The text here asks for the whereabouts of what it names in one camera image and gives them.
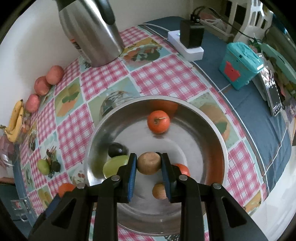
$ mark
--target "stainless steel kettle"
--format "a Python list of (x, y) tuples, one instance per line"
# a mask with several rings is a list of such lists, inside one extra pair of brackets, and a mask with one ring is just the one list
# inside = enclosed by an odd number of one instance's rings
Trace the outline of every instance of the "stainless steel kettle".
[(124, 44), (108, 0), (56, 0), (62, 28), (92, 67), (116, 59)]

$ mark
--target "plastic chair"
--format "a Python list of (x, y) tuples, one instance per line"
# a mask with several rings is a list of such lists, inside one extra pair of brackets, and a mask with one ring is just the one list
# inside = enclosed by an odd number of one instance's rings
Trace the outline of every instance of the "plastic chair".
[[(246, 7), (246, 16), (244, 18), (244, 22), (240, 28), (240, 31), (250, 37), (263, 39), (266, 29), (268, 29), (271, 26), (273, 12), (271, 12), (267, 8), (263, 11), (263, 3), (261, 3), (259, 0), (230, 1), (232, 2), (232, 5), (228, 22), (230, 24), (233, 24), (238, 5)], [(226, 33), (229, 34), (231, 29), (232, 27), (228, 25)], [(242, 35), (241, 33), (237, 33), (234, 37), (233, 42), (243, 42), (245, 44), (249, 44), (248, 39), (248, 37)]]

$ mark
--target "stainless steel bowl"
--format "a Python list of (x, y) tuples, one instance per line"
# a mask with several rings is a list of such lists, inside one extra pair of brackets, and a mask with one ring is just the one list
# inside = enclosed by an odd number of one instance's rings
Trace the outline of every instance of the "stainless steel bowl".
[[(171, 118), (165, 134), (155, 135), (148, 129), (147, 116), (154, 110), (163, 110)], [(105, 180), (102, 169), (109, 159), (111, 142), (125, 145), (137, 156), (147, 151), (167, 152), (172, 164), (188, 166), (191, 177), (199, 183), (225, 184), (227, 180), (227, 150), (218, 129), (202, 111), (177, 98), (139, 97), (110, 111), (96, 127), (87, 147), (85, 172), (89, 185)], [(154, 175), (137, 171), (132, 201), (118, 204), (119, 225), (150, 236), (179, 233), (181, 204), (157, 200), (152, 195), (153, 186), (161, 181), (161, 170)]]

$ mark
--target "teal container lid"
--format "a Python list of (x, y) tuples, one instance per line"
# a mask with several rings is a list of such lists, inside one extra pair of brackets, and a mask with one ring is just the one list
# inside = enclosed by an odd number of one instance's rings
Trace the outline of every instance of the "teal container lid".
[(227, 49), (240, 61), (247, 69), (253, 73), (259, 73), (263, 67), (263, 60), (245, 43), (234, 42), (227, 44)]
[(261, 44), (261, 49), (268, 57), (274, 57), (276, 59), (276, 65), (281, 69), (288, 80), (296, 84), (296, 71), (285, 57), (267, 44)]

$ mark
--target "blue bedsheet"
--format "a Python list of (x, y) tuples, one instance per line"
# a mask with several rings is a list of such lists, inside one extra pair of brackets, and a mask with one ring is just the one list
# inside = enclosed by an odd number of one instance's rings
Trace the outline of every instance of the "blue bedsheet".
[[(181, 17), (166, 17), (150, 21), (168, 30), (178, 30)], [(167, 32), (151, 27), (153, 30), (167, 37)], [(219, 72), (219, 66), (226, 51), (226, 43), (215, 35), (205, 31), (202, 41), (204, 56), (196, 63), (215, 83), (218, 90), (222, 90), (242, 121), (242, 124), (251, 136), (253, 149), (257, 148), (258, 164), (266, 176), (269, 191), (271, 191), (282, 175), (291, 155), (291, 143), (286, 124), (281, 114), (272, 117), (268, 104), (265, 102), (257, 88), (250, 82), (239, 91), (228, 86), (229, 82)]]

